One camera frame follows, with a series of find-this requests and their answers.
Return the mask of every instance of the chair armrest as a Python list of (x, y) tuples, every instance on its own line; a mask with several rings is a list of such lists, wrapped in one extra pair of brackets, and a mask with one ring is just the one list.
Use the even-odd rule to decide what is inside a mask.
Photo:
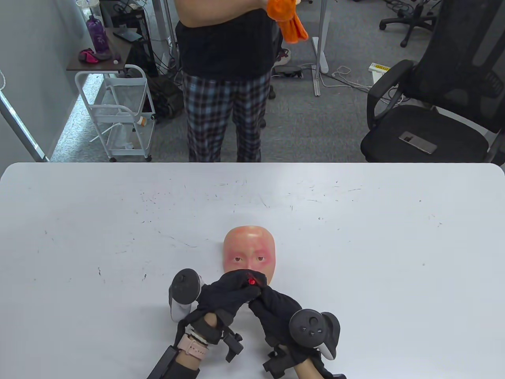
[(502, 129), (496, 136), (489, 152), (487, 153), (486, 162), (501, 166), (505, 163), (505, 130)]
[[(394, 107), (398, 99), (400, 98), (403, 89), (401, 88), (401, 83), (406, 78), (406, 76), (412, 71), (414, 67), (414, 61), (409, 61), (404, 59), (398, 62), (393, 67), (391, 67), (382, 77), (373, 85), (373, 87), (368, 92), (367, 98), (367, 119), (368, 127), (372, 129), (375, 125), (375, 121), (384, 117), (384, 115)], [(375, 116), (375, 107), (381, 98), (395, 85), (398, 86), (398, 90), (395, 92), (393, 99), (387, 105), (384, 112), (381, 112), (378, 116)]]

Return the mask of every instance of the white cart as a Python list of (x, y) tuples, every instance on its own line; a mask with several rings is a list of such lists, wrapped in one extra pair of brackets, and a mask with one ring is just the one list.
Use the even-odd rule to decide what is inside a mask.
[[(136, 65), (127, 64), (125, 68), (138, 70), (142, 77), (117, 78), (113, 75), (117, 71), (79, 71), (75, 75), (75, 84), (109, 161), (115, 162), (115, 156), (142, 155), (150, 162), (151, 137), (156, 124), (153, 99), (145, 72)], [(104, 74), (106, 94), (102, 104), (88, 103), (79, 80), (81, 75), (87, 74)], [(142, 111), (146, 98), (149, 100), (150, 112)], [(139, 124), (142, 119), (145, 119), (143, 126)], [(111, 127), (102, 132), (100, 124), (110, 124)], [(109, 138), (105, 141), (104, 134), (109, 130)]]

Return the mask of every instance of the pink watch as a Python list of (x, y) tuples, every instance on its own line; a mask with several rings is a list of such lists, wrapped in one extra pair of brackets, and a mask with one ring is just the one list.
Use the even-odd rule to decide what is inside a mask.
[(196, 340), (191, 340), (186, 334), (182, 337), (177, 348), (187, 355), (203, 360), (209, 351), (204, 345)]

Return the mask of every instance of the black shirt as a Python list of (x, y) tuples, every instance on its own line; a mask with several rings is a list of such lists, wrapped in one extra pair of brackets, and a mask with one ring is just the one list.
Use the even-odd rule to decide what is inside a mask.
[(256, 79), (274, 65), (274, 21), (262, 9), (223, 24), (175, 31), (182, 70), (191, 76), (215, 80)]

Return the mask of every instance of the face mask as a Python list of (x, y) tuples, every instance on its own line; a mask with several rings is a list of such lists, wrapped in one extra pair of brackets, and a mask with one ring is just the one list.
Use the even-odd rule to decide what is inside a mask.
[(265, 274), (268, 284), (275, 271), (275, 242), (260, 226), (240, 226), (228, 232), (223, 244), (225, 272), (249, 269)]

